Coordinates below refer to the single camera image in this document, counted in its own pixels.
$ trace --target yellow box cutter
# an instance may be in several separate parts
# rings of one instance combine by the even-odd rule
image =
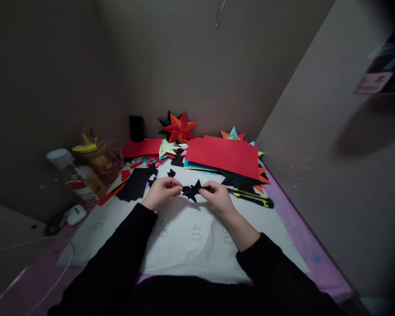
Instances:
[[[265,195],[240,191],[239,189],[235,189],[235,188],[228,189],[228,191],[237,198],[241,198],[243,200],[247,200],[249,202],[253,202],[267,208],[273,208],[273,201]]]

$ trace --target white cable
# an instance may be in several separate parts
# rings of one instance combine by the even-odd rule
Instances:
[[[33,243],[36,243],[36,242],[38,242],[38,241],[42,241],[42,240],[45,240],[45,239],[62,239],[62,238],[59,238],[59,237],[57,237],[57,236],[42,237],[42,238],[38,238],[38,239],[35,239],[35,240],[32,240],[32,241],[25,242],[25,243],[23,243],[23,244],[18,244],[18,245],[15,245],[15,246],[10,246],[10,247],[6,247],[6,248],[2,248],[2,249],[0,249],[0,252],[6,251],[6,250],[15,249],[15,248],[19,248],[19,247],[26,246],[26,245],[29,245],[29,244],[33,244]],[[57,286],[57,284],[60,282],[60,280],[62,279],[62,277],[65,275],[67,269],[69,268],[69,266],[71,265],[71,263],[72,263],[72,261],[73,261],[73,258],[75,257],[75,245],[72,243],[72,241],[69,241],[69,245],[72,247],[72,250],[73,250],[73,252],[72,252],[72,257],[70,258],[70,260],[69,260],[67,266],[66,266],[65,269],[63,270],[63,273],[60,275],[60,277],[57,279],[56,283],[54,283],[54,285],[51,287],[51,289],[48,291],[48,293],[43,297],[43,299],[42,299],[41,301],[39,301],[39,303],[36,304],[36,305],[35,305],[29,312],[27,312],[24,316],[29,315],[29,314],[32,313],[35,309],[37,309],[38,306],[40,306],[40,305],[46,300],[46,298],[50,295],[50,293],[54,290],[54,288],[55,288],[55,287]]]

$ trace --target orange paper star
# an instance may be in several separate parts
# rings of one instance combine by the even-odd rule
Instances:
[[[262,174],[266,170],[267,169],[265,169],[265,168],[259,168],[259,181],[262,181],[263,183],[271,184],[271,182],[269,180],[267,180],[265,177],[262,176]],[[262,189],[261,185],[255,185],[254,187],[263,194],[263,189]]]
[[[170,114],[170,117],[171,125],[163,128],[163,130],[171,133],[169,140],[170,143],[178,140],[180,143],[184,144],[186,143],[187,138],[194,138],[190,131],[195,127],[196,122],[188,122],[186,112],[184,112],[180,118],[177,118],[172,114]]]

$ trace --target white cutting mat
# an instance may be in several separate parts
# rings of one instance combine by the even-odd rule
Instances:
[[[158,178],[167,176],[170,169],[176,172],[176,179],[188,186],[195,185],[198,179],[202,185],[210,180],[220,183],[224,179],[221,175],[172,166],[170,160],[158,168]],[[275,210],[231,198],[236,209],[256,230],[269,236],[303,272],[310,272]],[[196,200],[197,203],[184,196],[170,198],[158,210],[159,218],[149,238],[141,272],[193,275],[228,284],[249,281],[235,258],[237,247],[228,230],[214,217],[210,205],[200,194]],[[103,206],[95,207],[72,238],[76,247],[72,265],[86,265],[141,201],[125,202],[112,197]],[[57,264],[66,265],[70,256],[71,249],[66,248]]]

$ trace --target white mouse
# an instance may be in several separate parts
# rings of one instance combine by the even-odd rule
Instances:
[[[67,218],[67,224],[73,226],[79,223],[87,215],[85,209],[81,205],[73,206],[69,211],[69,217]]]

